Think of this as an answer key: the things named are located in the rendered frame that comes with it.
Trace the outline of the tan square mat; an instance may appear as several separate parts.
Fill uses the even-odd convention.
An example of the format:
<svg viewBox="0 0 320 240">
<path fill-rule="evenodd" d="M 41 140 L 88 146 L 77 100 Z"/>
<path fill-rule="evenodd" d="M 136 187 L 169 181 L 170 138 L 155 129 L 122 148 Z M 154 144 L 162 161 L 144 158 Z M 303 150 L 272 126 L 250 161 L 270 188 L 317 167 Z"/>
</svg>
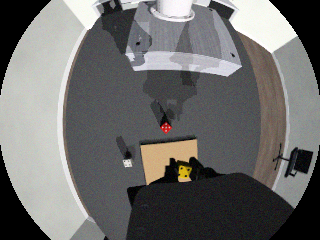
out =
<svg viewBox="0 0 320 240">
<path fill-rule="evenodd" d="M 194 156 L 198 159 L 197 139 L 140 146 L 147 185 L 164 177 L 169 158 L 175 158 L 176 162 L 189 162 L 189 158 Z"/>
</svg>

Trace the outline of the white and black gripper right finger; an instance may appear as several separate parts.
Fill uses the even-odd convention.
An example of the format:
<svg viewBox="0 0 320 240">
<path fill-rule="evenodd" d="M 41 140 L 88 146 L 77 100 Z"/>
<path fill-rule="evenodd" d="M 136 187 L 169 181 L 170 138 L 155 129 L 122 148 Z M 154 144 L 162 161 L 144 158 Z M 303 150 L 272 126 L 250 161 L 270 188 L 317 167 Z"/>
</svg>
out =
<svg viewBox="0 0 320 240">
<path fill-rule="evenodd" d="M 189 174 L 191 181 L 226 175 L 226 174 L 216 173 L 210 167 L 203 168 L 203 165 L 195 157 L 190 157 L 189 163 L 192 166 L 192 170 Z"/>
</svg>

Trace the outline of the white die with black pips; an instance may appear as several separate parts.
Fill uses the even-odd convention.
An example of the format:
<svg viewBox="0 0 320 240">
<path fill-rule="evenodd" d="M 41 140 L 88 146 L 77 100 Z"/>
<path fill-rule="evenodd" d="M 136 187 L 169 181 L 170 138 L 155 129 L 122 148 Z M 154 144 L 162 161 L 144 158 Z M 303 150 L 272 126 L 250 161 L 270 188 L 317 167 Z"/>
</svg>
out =
<svg viewBox="0 0 320 240">
<path fill-rule="evenodd" d="M 132 157 L 125 157 L 123 159 L 123 162 L 124 162 L 124 166 L 125 167 L 129 167 L 129 166 L 132 166 L 134 164 Z"/>
</svg>

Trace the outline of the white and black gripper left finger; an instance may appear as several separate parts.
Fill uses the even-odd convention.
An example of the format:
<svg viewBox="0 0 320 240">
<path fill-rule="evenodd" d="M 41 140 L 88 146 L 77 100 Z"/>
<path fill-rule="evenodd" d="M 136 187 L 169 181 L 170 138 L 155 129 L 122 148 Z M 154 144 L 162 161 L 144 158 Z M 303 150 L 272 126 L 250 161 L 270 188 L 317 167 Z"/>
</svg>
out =
<svg viewBox="0 0 320 240">
<path fill-rule="evenodd" d="M 178 175 L 179 175 L 179 168 L 176 163 L 176 160 L 174 158 L 170 158 L 170 165 L 165 165 L 165 172 L 164 172 L 164 177 L 159 178 L 150 184 L 158 184 L 158 183 L 174 183 L 174 182 L 179 182 L 178 180 Z M 134 187 L 129 187 L 127 189 L 128 193 L 128 198 L 131 207 L 133 206 L 133 202 L 135 199 L 135 196 L 137 192 L 146 185 L 141 185 L 141 186 L 134 186 Z"/>
</svg>

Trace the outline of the red die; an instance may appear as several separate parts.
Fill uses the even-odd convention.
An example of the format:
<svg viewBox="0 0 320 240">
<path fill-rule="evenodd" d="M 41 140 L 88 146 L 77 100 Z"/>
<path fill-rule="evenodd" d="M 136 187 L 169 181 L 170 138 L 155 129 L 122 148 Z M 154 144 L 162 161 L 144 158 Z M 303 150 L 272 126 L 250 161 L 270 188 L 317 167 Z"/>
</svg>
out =
<svg viewBox="0 0 320 240">
<path fill-rule="evenodd" d="M 161 128 L 165 133 L 167 133 L 172 127 L 171 127 L 171 125 L 170 125 L 167 121 L 165 121 L 165 122 L 160 126 L 160 128 Z"/>
</svg>

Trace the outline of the yellow die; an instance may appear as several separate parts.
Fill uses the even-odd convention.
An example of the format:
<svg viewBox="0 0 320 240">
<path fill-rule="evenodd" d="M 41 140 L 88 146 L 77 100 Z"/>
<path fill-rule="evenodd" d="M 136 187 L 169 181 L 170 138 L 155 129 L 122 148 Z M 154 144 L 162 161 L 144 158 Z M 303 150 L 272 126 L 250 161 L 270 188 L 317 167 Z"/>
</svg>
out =
<svg viewBox="0 0 320 240">
<path fill-rule="evenodd" d="M 190 165 L 190 163 L 189 162 L 185 162 L 185 161 L 177 160 L 177 165 L 178 165 L 178 168 L 179 168 L 178 177 L 187 179 L 189 177 L 189 174 L 190 174 L 191 170 L 192 170 L 192 166 Z"/>
</svg>

